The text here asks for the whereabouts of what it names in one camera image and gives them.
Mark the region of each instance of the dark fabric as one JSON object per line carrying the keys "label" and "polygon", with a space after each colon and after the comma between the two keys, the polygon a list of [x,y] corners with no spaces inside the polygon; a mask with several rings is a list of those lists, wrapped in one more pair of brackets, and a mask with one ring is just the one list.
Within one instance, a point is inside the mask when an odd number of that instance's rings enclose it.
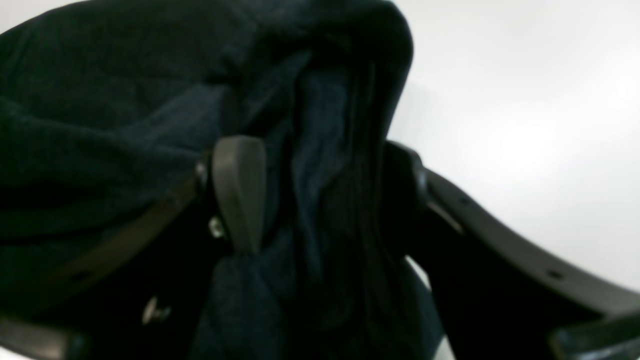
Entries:
{"label": "dark fabric", "polygon": [[113,234],[222,136],[264,139],[265,249],[222,259],[190,359],[428,359],[380,238],[410,66],[379,0],[93,0],[0,37],[0,293]]}

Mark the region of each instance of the hole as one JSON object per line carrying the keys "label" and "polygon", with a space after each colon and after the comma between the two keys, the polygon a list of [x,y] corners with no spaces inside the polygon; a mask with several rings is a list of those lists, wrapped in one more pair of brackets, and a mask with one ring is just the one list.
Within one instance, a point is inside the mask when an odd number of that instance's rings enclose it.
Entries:
{"label": "hole", "polygon": [[554,270],[549,270],[549,271],[547,272],[547,275],[549,275],[549,277],[554,278],[555,280],[562,280],[562,279],[564,279],[564,276],[563,276],[562,274],[560,274],[559,272],[554,271]]}
{"label": "hole", "polygon": [[71,281],[80,282],[83,280],[87,280],[91,276],[91,272],[89,271],[81,271],[74,275],[71,275]]}

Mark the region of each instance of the navy cloth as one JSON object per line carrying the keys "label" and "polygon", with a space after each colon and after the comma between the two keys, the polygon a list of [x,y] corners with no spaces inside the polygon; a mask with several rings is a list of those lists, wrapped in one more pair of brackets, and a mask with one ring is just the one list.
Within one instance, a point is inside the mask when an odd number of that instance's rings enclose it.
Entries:
{"label": "navy cloth", "polygon": [[245,134],[268,153],[265,247],[216,265],[189,358],[431,358],[430,294],[380,235],[411,57],[379,0],[93,0],[7,31],[0,293],[109,238]]}

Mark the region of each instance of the bolt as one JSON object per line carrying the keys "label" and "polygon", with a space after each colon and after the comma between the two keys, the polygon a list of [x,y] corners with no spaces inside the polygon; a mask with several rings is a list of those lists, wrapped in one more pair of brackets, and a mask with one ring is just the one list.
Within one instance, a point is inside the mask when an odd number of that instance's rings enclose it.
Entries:
{"label": "bolt", "polygon": [[171,307],[164,309],[157,308],[158,298],[152,297],[151,300],[145,306],[144,312],[142,312],[142,324],[150,325],[152,323],[162,323],[171,314]]}
{"label": "bolt", "polygon": [[225,228],[222,226],[222,220],[219,217],[212,217],[209,221],[209,231],[214,238],[220,239],[225,237]]}
{"label": "bolt", "polygon": [[205,176],[206,171],[207,171],[207,168],[204,166],[203,163],[196,164],[196,174],[198,174],[199,177]]}

